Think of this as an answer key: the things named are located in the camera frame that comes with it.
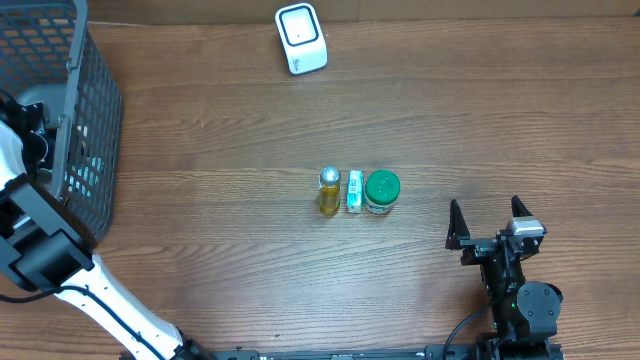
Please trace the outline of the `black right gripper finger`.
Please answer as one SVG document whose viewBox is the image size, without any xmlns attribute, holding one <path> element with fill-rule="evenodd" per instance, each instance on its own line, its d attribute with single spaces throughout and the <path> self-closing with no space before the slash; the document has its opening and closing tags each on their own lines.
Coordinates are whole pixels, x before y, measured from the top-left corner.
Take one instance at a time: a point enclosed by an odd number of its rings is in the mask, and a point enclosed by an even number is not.
<svg viewBox="0 0 640 360">
<path fill-rule="evenodd" d="M 514 195 L 511 198 L 511 210 L 512 215 L 514 217 L 531 217 L 532 213 L 528 210 L 528 208 L 524 205 L 521 199 Z"/>
<path fill-rule="evenodd" d="M 449 227 L 445 241 L 446 249 L 462 249 L 471 240 L 461 208 L 456 199 L 450 202 Z"/>
</svg>

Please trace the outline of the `white barcode scanner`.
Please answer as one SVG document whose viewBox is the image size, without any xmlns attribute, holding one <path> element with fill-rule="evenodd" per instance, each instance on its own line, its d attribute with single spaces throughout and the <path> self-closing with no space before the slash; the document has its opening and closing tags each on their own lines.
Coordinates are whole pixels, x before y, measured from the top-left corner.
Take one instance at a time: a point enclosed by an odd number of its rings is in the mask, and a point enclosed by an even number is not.
<svg viewBox="0 0 640 360">
<path fill-rule="evenodd" d="M 328 50 L 315 8 L 306 2 L 280 8 L 274 16 L 292 75 L 310 73 L 328 64 Z"/>
</svg>

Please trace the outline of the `green lid jar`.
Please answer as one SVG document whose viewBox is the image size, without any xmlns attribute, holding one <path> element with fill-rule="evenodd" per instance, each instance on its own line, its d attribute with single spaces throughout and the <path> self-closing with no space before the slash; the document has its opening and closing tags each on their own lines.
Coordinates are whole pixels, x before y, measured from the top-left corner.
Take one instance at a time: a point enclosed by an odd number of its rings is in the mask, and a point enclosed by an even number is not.
<svg viewBox="0 0 640 360">
<path fill-rule="evenodd" d="M 373 214 L 386 214 L 393 209 L 400 191 L 401 183 L 394 172 L 376 170 L 364 184 L 364 207 Z"/>
</svg>

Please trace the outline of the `silver capped amber bottle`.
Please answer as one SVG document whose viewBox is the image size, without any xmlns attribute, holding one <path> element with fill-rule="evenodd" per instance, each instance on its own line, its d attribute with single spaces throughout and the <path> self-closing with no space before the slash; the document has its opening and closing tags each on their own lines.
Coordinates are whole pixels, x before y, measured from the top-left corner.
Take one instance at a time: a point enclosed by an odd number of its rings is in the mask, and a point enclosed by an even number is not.
<svg viewBox="0 0 640 360">
<path fill-rule="evenodd" d="M 318 204 L 322 213 L 335 215 L 340 207 L 341 173 L 335 166 L 321 169 L 318 176 Z"/>
</svg>

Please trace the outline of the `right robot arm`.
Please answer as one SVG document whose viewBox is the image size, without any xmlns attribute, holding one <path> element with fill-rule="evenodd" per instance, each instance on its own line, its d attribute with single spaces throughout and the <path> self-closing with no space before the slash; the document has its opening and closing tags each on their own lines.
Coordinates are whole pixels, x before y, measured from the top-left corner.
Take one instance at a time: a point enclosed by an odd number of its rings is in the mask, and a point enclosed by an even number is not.
<svg viewBox="0 0 640 360">
<path fill-rule="evenodd" d="M 557 334 L 563 294 L 553 284 L 528 281 L 522 262 L 539 253 L 547 228 L 526 208 L 519 197 L 511 198 L 512 218 L 492 238 L 472 238 L 461 207 L 450 203 L 448 250 L 460 250 L 463 266 L 480 267 L 488 303 L 462 320 L 440 350 L 448 359 L 562 359 L 561 347 L 550 343 Z M 478 336 L 460 352 L 452 348 L 458 332 L 491 312 L 494 331 Z"/>
</svg>

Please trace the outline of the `grey plastic shopping basket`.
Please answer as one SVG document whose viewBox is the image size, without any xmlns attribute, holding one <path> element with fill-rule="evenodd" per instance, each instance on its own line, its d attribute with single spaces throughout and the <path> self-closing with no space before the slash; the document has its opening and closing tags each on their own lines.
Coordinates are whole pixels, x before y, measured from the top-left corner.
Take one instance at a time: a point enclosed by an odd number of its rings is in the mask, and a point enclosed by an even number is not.
<svg viewBox="0 0 640 360">
<path fill-rule="evenodd" d="M 39 181 L 102 239 L 113 218 L 123 100 L 88 15 L 83 0 L 3 0 L 1 88 L 44 106 L 55 143 Z"/>
</svg>

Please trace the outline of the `teal Kleenex tissue pack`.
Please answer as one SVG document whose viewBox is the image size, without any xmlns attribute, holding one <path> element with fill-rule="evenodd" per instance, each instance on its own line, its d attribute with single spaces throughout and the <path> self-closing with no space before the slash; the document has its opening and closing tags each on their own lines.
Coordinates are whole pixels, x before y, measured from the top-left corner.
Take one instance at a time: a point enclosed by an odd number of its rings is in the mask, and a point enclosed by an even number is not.
<svg viewBox="0 0 640 360">
<path fill-rule="evenodd" d="M 363 174 L 351 170 L 347 181 L 346 206 L 349 213 L 360 214 L 363 204 Z"/>
</svg>

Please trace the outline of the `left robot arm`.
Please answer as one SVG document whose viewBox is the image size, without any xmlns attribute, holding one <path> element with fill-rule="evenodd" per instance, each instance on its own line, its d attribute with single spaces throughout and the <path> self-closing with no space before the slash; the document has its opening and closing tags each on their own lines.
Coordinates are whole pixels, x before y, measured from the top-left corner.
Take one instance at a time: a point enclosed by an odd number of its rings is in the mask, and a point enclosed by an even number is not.
<svg viewBox="0 0 640 360">
<path fill-rule="evenodd" d="M 211 353 L 156 316 L 106 268 L 88 228 L 34 181 L 49 153 L 44 108 L 1 94 L 1 272 L 28 291 L 51 295 L 92 318 L 128 359 L 209 359 Z"/>
</svg>

